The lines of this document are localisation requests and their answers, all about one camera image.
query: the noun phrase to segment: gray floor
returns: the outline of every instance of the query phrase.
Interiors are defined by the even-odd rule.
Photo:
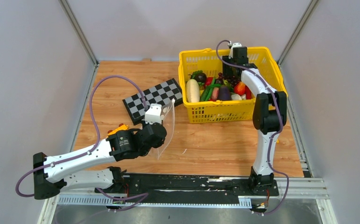
[[[276,207],[271,199],[269,206]],[[274,214],[260,217],[244,209],[206,208],[147,208],[138,207],[124,212],[106,212],[101,206],[63,205],[56,210],[53,224],[321,224],[316,201],[287,199]]]

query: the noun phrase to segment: orange part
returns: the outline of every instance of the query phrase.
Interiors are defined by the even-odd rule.
[[[129,126],[122,124],[122,125],[119,126],[117,129],[115,129],[115,130],[113,130],[113,131],[110,131],[110,132],[108,133],[108,136],[109,136],[109,135],[113,135],[113,134],[117,133],[118,131],[127,130],[127,129],[129,129]]]

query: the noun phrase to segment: eggplant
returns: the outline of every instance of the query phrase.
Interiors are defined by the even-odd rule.
[[[219,88],[217,100],[222,100],[222,101],[232,100],[231,93],[230,93],[228,87],[226,87],[225,85],[222,85]]]
[[[223,85],[224,81],[222,81],[222,78],[217,78],[215,83]]]
[[[205,83],[207,80],[207,76],[205,73],[201,72],[196,74],[193,79],[195,79],[198,83]]]

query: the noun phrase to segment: transparent shield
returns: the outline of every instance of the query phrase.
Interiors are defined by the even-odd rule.
[[[165,138],[165,142],[159,148],[152,148],[148,155],[159,159],[162,153],[165,151],[167,146],[169,146],[171,139],[173,138],[174,133],[174,99],[162,106],[161,119],[163,127],[166,129],[167,135]]]

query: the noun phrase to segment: red pepper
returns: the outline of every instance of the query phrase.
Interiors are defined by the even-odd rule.
[[[251,91],[250,89],[246,86],[246,99],[251,99]]]
[[[206,88],[208,85],[212,84],[212,81],[213,81],[213,77],[207,77],[207,80],[206,80],[206,82],[205,82],[205,88]]]

